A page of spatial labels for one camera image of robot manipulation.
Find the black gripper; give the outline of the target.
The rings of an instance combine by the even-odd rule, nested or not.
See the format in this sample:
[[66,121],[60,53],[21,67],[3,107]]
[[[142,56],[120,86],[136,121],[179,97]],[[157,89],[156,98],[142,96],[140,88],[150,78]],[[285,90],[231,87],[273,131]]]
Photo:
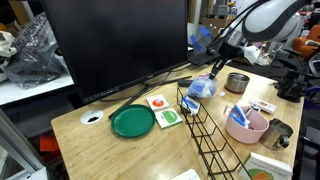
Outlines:
[[220,54],[220,60],[215,63],[212,71],[210,72],[209,79],[211,80],[215,78],[228,60],[233,60],[234,58],[238,58],[243,55],[241,48],[229,45],[225,41],[222,42],[218,53]]

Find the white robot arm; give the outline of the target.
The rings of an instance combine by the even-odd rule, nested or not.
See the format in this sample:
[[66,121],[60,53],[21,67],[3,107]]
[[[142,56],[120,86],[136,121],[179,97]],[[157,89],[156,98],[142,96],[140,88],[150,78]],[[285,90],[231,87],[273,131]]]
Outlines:
[[207,47],[221,43],[220,58],[212,67],[213,80],[229,59],[235,57],[242,40],[249,42],[278,42],[293,38],[303,26],[298,11],[313,0],[245,0],[242,10]]

